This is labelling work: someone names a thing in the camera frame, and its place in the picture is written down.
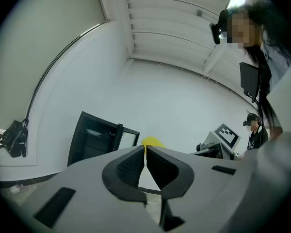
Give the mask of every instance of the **gray surface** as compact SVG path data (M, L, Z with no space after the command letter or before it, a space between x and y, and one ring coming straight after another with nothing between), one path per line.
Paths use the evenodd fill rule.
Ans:
M108 162L136 147L83 160L57 174L36 190L22 208L36 213L61 187L76 190L53 229L59 233L75 232L163 232L139 202L117 199L101 178Z
M239 162L155 148L194 171L194 181L186 194L169 200L173 216L185 221L170 232L255 232L291 188L291 133L283 133L259 150L247 151ZM77 192L54 226L59 233L163 232L157 225L159 197L154 199L154 207L145 209L141 203L118 200L102 183L105 165L133 149L71 165L37 189L23 208L33 215L59 188L69 187ZM228 175L214 171L214 165L235 168L236 172Z
M46 182L36 183L24 186L20 189L20 192L13 195L10 188L1 188L0 194L8 201L14 202L17 205L22 205L26 199L39 187Z
M216 198L233 178L233 175L211 168L219 165L237 169L241 165L241 162L237 161L183 154L161 147L154 148L188 164L194 171L194 181L186 194L182 198L169 200L174 216L180 216L185 221L194 218L191 209L194 209L194 213L203 211L208 202Z

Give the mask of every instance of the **floor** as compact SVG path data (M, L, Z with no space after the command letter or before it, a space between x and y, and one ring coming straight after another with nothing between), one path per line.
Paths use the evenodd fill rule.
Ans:
M31 195L31 193L33 193L36 189L38 189L46 182L47 181L23 186L20 189L20 192L15 195L13 195L9 188L1 188L0 193L5 199L13 201L17 205L21 206L26 201L26 199Z
M157 223L160 223L162 197L161 195L145 192L147 205L145 209L150 214L150 217Z

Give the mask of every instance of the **white ceiling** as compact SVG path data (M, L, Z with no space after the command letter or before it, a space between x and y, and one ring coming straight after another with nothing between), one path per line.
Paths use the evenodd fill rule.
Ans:
M185 68L244 97L239 62L251 63L226 41L215 45L209 24L229 0L102 0L109 19L121 22L128 56Z

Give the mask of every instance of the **woman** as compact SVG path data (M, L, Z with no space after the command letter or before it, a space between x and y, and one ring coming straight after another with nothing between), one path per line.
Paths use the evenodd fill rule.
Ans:
M270 139L282 133L266 99L291 65L291 30L283 15L267 1L231 7L220 13L217 30L228 43L238 43L253 64L262 68L259 103L271 129Z

